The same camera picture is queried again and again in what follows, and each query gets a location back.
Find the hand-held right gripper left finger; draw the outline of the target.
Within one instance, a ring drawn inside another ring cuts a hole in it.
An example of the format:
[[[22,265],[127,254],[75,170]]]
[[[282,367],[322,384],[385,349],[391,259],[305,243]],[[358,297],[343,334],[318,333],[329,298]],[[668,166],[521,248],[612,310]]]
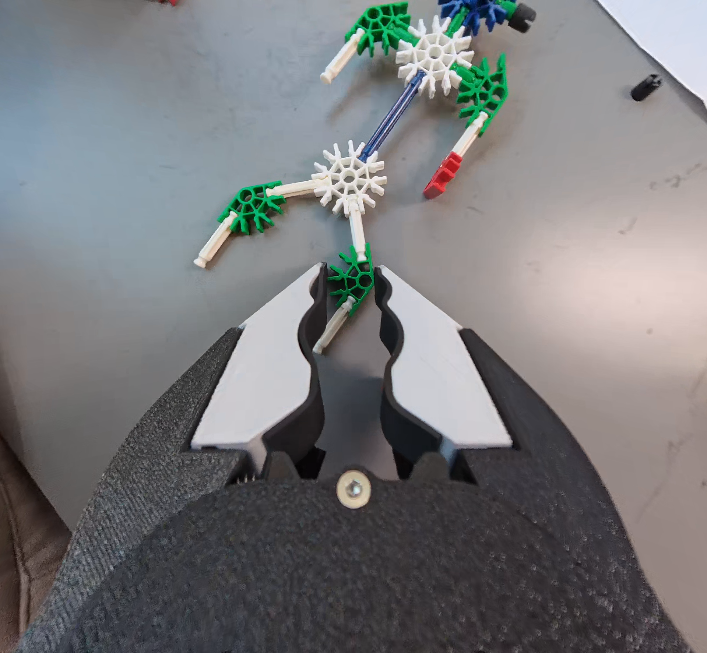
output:
[[[196,450],[300,463],[324,427],[313,347],[327,322],[325,263],[306,270],[238,328],[234,348],[191,437]]]

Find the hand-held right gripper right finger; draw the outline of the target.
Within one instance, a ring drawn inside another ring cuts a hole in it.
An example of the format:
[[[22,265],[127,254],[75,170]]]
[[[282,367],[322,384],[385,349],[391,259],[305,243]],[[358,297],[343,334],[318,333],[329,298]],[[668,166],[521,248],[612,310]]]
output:
[[[463,327],[386,266],[375,270],[379,337],[389,353],[380,422],[399,466],[513,438],[462,337]]]

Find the construction toy figure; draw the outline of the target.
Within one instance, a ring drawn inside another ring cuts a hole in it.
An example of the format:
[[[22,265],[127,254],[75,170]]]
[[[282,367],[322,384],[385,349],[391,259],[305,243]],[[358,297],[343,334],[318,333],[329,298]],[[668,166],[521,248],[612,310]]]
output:
[[[377,43],[388,54],[395,48],[397,75],[404,81],[401,96],[391,107],[366,143],[354,145],[342,153],[337,144],[333,151],[323,151],[324,164],[315,163],[311,178],[290,184],[273,181],[239,190],[218,217],[218,226],[199,251],[194,265],[205,269],[224,242],[233,233],[250,233],[251,227],[264,231],[273,225],[271,213],[282,213],[289,198],[314,196],[323,207],[344,216],[350,225],[352,245],[340,253],[346,268],[332,266],[330,282],[339,289],[337,310],[314,345],[320,354],[352,316],[373,286],[373,259],[366,242],[363,216],[375,208],[373,196],[383,196],[386,177],[384,162],[378,152],[416,96],[426,93],[433,98],[440,88],[445,96],[456,94],[459,117],[466,120],[462,136],[452,151],[464,157],[470,146],[488,129],[508,97],[506,55],[501,54],[494,71],[487,59],[474,65],[472,39],[482,22],[490,32],[494,26],[508,23],[518,32],[527,32],[537,16],[535,10],[517,0],[437,0],[440,15],[430,28],[423,20],[411,24],[406,2],[379,4],[367,8],[346,33],[344,45],[321,74],[330,84],[355,54],[375,52]]]

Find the grey desk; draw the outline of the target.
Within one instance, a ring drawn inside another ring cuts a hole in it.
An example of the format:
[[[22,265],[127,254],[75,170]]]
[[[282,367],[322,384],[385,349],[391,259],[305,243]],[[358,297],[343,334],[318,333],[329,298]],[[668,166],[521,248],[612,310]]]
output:
[[[394,57],[320,80],[365,7],[436,0],[1,0],[1,432],[70,530],[148,408],[349,224],[313,199],[193,260],[242,187],[366,142]],[[593,0],[496,28],[509,98],[434,201],[460,136],[416,99],[364,218],[376,264],[476,331],[559,415],[647,578],[706,651],[706,108]]]

